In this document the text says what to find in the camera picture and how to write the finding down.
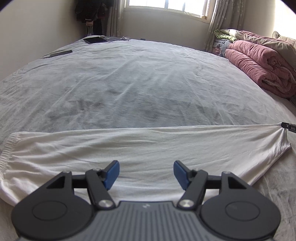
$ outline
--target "metal screw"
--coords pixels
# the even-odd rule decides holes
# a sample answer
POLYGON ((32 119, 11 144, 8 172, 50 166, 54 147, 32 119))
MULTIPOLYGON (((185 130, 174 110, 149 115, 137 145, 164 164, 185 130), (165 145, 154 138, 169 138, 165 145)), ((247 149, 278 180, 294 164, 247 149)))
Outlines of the metal screw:
POLYGON ((181 207, 193 207, 194 202, 192 200, 189 200, 189 199, 184 199, 184 200, 181 200, 179 202, 179 205, 181 207))
POLYGON ((111 200, 101 200, 99 201, 99 206, 103 208, 109 208, 113 206, 113 202, 111 200))

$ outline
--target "white wall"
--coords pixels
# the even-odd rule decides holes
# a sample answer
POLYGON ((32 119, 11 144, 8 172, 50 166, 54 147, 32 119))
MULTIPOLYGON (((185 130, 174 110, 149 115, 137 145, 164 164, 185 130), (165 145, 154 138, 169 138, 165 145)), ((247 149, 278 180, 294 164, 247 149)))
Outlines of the white wall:
POLYGON ((296 39, 296 14, 280 0, 276 0, 274 31, 296 39))
POLYGON ((147 9, 123 13, 123 35, 204 50, 209 24, 182 14, 147 9))
POLYGON ((13 0, 0 12, 0 80, 83 37, 75 0, 13 0))
POLYGON ((273 31, 296 39, 296 15, 281 0, 247 0, 243 29, 271 37, 273 31))

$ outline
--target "curtain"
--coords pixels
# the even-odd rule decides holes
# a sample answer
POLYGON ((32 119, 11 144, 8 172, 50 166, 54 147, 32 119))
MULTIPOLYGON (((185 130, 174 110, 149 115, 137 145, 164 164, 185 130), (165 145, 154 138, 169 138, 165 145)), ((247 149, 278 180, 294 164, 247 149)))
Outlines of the curtain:
POLYGON ((106 36, 122 37, 124 3, 125 0, 114 0, 114 5, 110 7, 106 36))
POLYGON ((206 40, 206 51, 211 52, 216 29, 241 30, 246 0, 217 0, 206 40))

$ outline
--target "folded blanket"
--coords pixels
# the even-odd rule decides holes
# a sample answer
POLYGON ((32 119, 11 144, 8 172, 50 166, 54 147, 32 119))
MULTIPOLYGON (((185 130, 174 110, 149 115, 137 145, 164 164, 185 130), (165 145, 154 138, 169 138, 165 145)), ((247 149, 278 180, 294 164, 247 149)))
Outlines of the folded blanket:
POLYGON ((278 52, 293 69, 296 69, 296 49, 291 43, 280 39, 264 37, 248 31, 238 31, 235 29, 222 29, 220 31, 239 40, 269 47, 278 52))
POLYGON ((231 44, 231 42, 228 39, 215 39, 213 43, 214 48, 219 48, 219 56, 225 57, 225 50, 228 48, 228 46, 231 44))
POLYGON ((296 83, 294 78, 296 76, 295 70, 275 50, 243 40, 235 41, 228 48, 244 53, 279 78, 296 83))
POLYGON ((222 33, 219 29, 216 29, 214 31, 214 34, 216 36, 217 39, 227 39, 227 40, 230 40, 230 42, 234 42, 234 41, 237 41, 238 39, 229 35, 229 34, 226 34, 226 33, 222 33))
POLYGON ((220 48, 218 48, 218 47, 212 48, 212 54, 215 54, 217 56, 220 56, 220 53, 221 53, 221 49, 220 48))
POLYGON ((245 72, 259 87, 283 98, 290 98, 296 94, 296 84, 280 79, 276 74, 263 68, 244 53, 226 49, 225 56, 231 63, 245 72))
POLYGON ((272 38, 277 39, 277 40, 283 40, 287 43, 290 43, 294 48, 296 48, 296 39, 292 39, 292 38, 280 35, 277 31, 273 32, 272 38))

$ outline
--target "bed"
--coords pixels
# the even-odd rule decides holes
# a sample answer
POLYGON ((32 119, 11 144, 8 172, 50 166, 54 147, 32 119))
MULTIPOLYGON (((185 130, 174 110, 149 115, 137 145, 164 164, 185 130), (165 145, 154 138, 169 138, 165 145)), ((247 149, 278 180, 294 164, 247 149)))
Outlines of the bed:
MULTIPOLYGON (((150 41, 89 45, 33 61, 0 81, 0 151, 16 131, 296 123, 296 108, 227 59, 150 41)), ((280 209, 276 240, 295 240, 296 134, 254 185, 280 209)), ((17 238, 0 200, 0 240, 17 238)))

